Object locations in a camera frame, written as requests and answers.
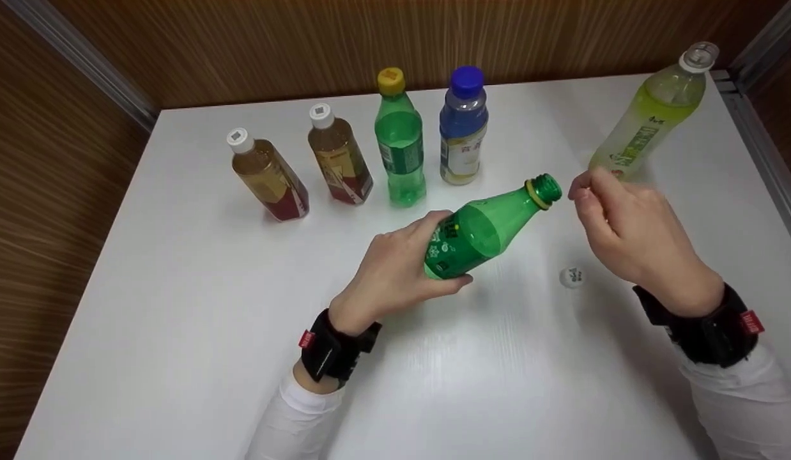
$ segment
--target metal frame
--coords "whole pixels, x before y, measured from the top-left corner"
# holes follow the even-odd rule
[[[46,0],[4,0],[4,3],[129,116],[151,132],[157,121],[157,111],[50,3]]]
[[[739,53],[728,71],[743,93],[756,84],[766,71],[791,49],[791,0],[789,0],[756,37]]]
[[[770,134],[762,125],[762,120],[751,105],[748,97],[741,93],[737,84],[731,81],[728,72],[711,72],[717,89],[731,113],[734,125],[741,134],[756,169],[764,181],[776,209],[784,221],[791,238],[791,174],[782,160]]]

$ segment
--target plastic bottle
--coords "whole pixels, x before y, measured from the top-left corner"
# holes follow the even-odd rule
[[[244,128],[228,133],[227,141],[234,152],[234,172],[273,217],[282,222],[307,215],[307,189],[272,143],[254,140]]]
[[[372,177],[364,157],[353,137],[349,123],[336,118],[330,105],[319,103],[311,107],[313,129],[307,142],[328,183],[330,194],[347,204],[361,204],[372,190]]]
[[[388,67],[378,73],[378,107],[375,131],[381,161],[387,170],[390,204],[407,208],[427,194],[424,180],[422,122],[404,92],[404,73]]]
[[[601,165],[626,180],[670,131],[690,116],[705,94],[705,72],[719,49],[695,43],[679,62],[650,76],[635,94],[628,111],[600,145],[589,166]]]
[[[474,65],[457,68],[452,73],[440,113],[443,180],[453,185],[475,180],[487,121],[483,72]]]
[[[499,256],[535,213],[549,209],[561,195],[557,181],[542,174],[514,192],[466,203],[438,224],[424,256],[424,273],[453,279]]]

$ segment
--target red tag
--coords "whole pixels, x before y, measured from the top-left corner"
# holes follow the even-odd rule
[[[739,316],[742,318],[742,327],[748,334],[756,335],[760,332],[764,332],[764,326],[762,326],[761,321],[758,320],[754,311],[749,310],[742,312]]]
[[[305,331],[305,333],[302,334],[302,338],[299,339],[299,348],[307,348],[311,346],[311,342],[313,341],[313,337],[315,336],[316,334],[314,334],[313,332]]]

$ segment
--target white table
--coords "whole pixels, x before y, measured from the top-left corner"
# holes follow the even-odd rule
[[[424,115],[427,199],[387,204],[378,95],[324,99],[357,135],[376,184],[331,201],[306,134],[316,100],[163,111],[20,446],[18,459],[236,459],[296,342],[376,233],[520,187],[563,187],[644,75],[489,87],[483,174],[438,174],[444,91]],[[702,258],[755,307],[791,373],[791,239],[714,85],[644,174]],[[311,192],[277,224],[230,168],[224,137],[270,139]],[[567,291],[561,268],[588,282]],[[330,458],[712,457],[662,329],[594,259],[572,204],[535,216],[454,297],[388,318],[348,387]]]

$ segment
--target yellow-green drink bottle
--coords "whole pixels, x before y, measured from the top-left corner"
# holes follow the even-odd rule
[[[589,167],[603,166],[626,180],[672,129],[699,107],[705,94],[705,72],[719,49],[695,43],[679,62],[654,73],[640,86],[628,111],[594,152]]]
[[[453,279],[499,256],[533,215],[549,209],[561,195],[557,181],[542,174],[514,192],[466,203],[436,227],[424,256],[424,273],[432,279]]]

